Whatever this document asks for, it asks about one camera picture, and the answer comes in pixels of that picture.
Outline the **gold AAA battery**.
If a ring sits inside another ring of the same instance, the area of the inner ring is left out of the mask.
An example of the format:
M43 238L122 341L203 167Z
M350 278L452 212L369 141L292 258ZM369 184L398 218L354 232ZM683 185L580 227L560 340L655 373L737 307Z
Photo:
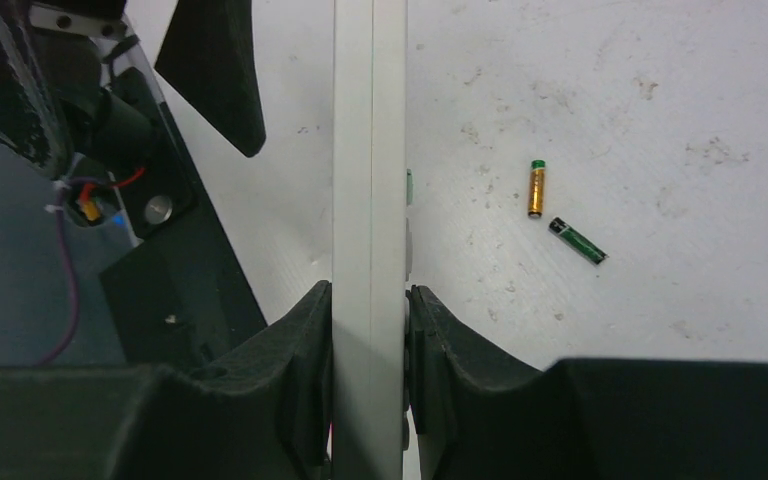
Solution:
M533 160L530 164L528 216L541 218L544 208L546 163L544 160Z

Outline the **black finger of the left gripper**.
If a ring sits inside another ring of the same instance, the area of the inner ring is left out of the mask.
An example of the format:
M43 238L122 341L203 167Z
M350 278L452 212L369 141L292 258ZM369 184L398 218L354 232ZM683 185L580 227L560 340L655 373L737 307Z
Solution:
M180 0L155 70L247 158L266 142L250 0Z

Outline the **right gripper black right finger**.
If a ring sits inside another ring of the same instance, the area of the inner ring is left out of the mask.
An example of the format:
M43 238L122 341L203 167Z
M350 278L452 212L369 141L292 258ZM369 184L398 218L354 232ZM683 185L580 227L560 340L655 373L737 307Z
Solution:
M546 370L408 292L425 479L768 479L768 363L566 358Z

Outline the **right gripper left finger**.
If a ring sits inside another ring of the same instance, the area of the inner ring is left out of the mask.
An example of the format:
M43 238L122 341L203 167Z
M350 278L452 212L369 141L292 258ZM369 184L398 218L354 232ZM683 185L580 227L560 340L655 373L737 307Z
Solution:
M0 368L0 479L318 479L332 287L213 363Z

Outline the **white remote control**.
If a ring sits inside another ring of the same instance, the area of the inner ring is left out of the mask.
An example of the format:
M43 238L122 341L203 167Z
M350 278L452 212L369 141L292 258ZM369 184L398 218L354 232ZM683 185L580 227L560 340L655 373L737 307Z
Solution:
M334 5L333 475L403 475L404 1Z

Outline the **green black AAA battery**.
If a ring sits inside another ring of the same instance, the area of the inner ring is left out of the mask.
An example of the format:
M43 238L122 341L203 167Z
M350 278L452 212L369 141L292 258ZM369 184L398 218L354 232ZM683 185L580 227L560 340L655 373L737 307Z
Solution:
M609 256L560 217L551 220L548 230L593 265L599 265Z

